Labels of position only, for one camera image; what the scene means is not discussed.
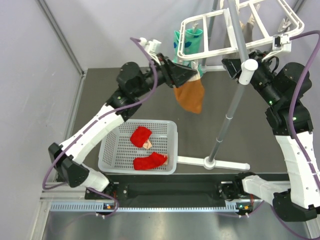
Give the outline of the mint green patterned sock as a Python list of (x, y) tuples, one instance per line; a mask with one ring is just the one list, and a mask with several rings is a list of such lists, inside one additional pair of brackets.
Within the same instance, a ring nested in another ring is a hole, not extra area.
[(202, 29), (200, 28), (187, 29), (185, 31), (185, 38), (184, 38), (184, 53), (186, 55), (192, 55), (192, 54), (198, 53), (202, 39), (203, 39)]

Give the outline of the white clip sock hanger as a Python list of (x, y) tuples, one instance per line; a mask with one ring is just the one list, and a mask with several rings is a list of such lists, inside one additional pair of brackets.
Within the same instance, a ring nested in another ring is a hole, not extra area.
[[(178, 57), (183, 60), (184, 62), (194, 62), (196, 65), (198, 64), (199, 60), (201, 59), (208, 59), (217, 56), (223, 56), (233, 53), (239, 53), (242, 59), (248, 59), (248, 51), (257, 49), (258, 47), (265, 46), (265, 45), (272, 45), (273, 36), (271, 36), (263, 21), (261, 20), (257, 6), (260, 4), (260, 0), (247, 0), (240, 3), (238, 0), (232, 0), (231, 3), (228, 4), (227, 8), (222, 8), (219, 10), (213, 10), (208, 13), (195, 15), (184, 19), (180, 25), (180, 38), (179, 38), (179, 50), (178, 50)], [(290, 38), (296, 37), (300, 35), (304, 29), (305, 24), (304, 22), (298, 17), (298, 15), (294, 12), (294, 10), (289, 6), (289, 4), (285, 0), (279, 0), (277, 2), (279, 7), (284, 11), (286, 15), (286, 19), (288, 20), (288, 25), (293, 25), (293, 29), (286, 31), (286, 32), (279, 32), (275, 35), (280, 34), (288, 34)], [(248, 7), (251, 11), (251, 14), (255, 17), (255, 23), (257, 24), (259, 30), (261, 31), (262, 38), (258, 40), (254, 40), (249, 43), (245, 43), (245, 39), (242, 33), (240, 19), (238, 12), (242, 9)], [(226, 32), (228, 33), (228, 38), (230, 42), (230, 47), (210, 50), (210, 41), (209, 37), (211, 34), (209, 33), (208, 26), (210, 18), (220, 16), (224, 17), (225, 25), (226, 25)], [(185, 34), (187, 30), (188, 24), (200, 24), (203, 30), (203, 50), (196, 53), (196, 54), (185, 54), (184, 47), (185, 47)]]

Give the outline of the red sock back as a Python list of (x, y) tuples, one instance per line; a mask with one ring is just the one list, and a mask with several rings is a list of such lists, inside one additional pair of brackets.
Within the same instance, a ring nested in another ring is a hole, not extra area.
[(152, 144), (149, 140), (152, 131), (144, 126), (139, 126), (131, 135), (131, 143), (138, 148), (150, 149)]

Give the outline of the red sock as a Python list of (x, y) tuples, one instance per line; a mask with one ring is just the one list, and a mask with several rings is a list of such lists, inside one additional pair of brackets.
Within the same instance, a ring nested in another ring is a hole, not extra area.
[(139, 126), (131, 135), (131, 143), (138, 148), (150, 149), (152, 144), (149, 140), (152, 131), (144, 126)]
[(151, 170), (164, 165), (167, 160), (168, 156), (166, 154), (152, 152), (152, 154), (147, 157), (135, 158), (133, 160), (133, 168), (136, 171)]

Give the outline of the red sock front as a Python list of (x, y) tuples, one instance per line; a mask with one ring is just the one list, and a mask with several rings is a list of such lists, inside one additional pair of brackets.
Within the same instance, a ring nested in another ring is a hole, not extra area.
[(167, 160), (168, 156), (166, 154), (152, 152), (152, 154), (147, 157), (135, 158), (133, 160), (133, 168), (136, 171), (151, 170), (164, 165)]

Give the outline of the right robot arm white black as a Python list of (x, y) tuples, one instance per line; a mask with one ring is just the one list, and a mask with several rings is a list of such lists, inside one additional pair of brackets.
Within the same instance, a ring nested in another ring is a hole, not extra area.
[(317, 218), (320, 213), (320, 188), (315, 177), (320, 175), (313, 152), (313, 123), (301, 97), (312, 82), (306, 73), (296, 97), (293, 116), (289, 117), (290, 104), (295, 88), (304, 70), (297, 62), (287, 63), (279, 72), (271, 69), (274, 56), (264, 60), (267, 52), (255, 50), (249, 54), (258, 63), (250, 81), (253, 88), (268, 104), (265, 115), (277, 143), (282, 151), (290, 187), (276, 186), (253, 172), (238, 174), (233, 192), (239, 198), (254, 195), (270, 204), (277, 216), (285, 222), (305, 222)]

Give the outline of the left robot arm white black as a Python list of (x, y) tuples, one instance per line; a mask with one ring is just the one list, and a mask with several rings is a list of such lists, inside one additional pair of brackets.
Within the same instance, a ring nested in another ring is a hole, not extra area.
[(135, 114), (143, 103), (141, 96), (149, 98), (162, 84), (178, 88), (197, 74), (195, 69), (174, 63), (161, 53), (157, 58), (150, 61), (146, 72), (135, 62), (125, 63), (116, 78), (117, 90), (99, 112), (75, 135), (48, 147), (52, 168), (69, 187), (91, 188), (102, 198), (109, 198), (113, 185), (103, 173), (83, 165), (87, 155), (107, 134)]

